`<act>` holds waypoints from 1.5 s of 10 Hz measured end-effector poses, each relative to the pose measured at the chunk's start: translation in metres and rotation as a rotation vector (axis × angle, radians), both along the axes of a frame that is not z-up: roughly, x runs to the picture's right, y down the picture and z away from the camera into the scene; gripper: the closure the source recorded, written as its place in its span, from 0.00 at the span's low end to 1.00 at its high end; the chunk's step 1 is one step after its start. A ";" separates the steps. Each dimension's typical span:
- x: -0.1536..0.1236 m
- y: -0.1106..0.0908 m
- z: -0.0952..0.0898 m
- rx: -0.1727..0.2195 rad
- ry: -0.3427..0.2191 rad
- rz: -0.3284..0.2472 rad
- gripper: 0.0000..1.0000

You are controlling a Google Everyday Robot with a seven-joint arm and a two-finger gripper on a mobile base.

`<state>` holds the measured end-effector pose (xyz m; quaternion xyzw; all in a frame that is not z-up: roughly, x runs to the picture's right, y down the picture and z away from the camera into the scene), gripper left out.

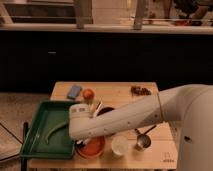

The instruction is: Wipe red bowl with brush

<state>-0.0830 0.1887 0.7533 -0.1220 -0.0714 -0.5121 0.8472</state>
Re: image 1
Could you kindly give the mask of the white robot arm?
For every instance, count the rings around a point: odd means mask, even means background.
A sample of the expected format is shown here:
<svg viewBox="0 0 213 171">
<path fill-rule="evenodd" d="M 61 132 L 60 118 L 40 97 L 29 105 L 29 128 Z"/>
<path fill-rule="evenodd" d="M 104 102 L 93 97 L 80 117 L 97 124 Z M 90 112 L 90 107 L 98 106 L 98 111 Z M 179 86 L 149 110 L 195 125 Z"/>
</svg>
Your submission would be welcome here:
<svg viewBox="0 0 213 171">
<path fill-rule="evenodd" d="M 95 118 L 75 104 L 69 135 L 81 140 L 172 121 L 181 123 L 177 171 L 213 171 L 213 85 L 163 90 Z"/>
</svg>

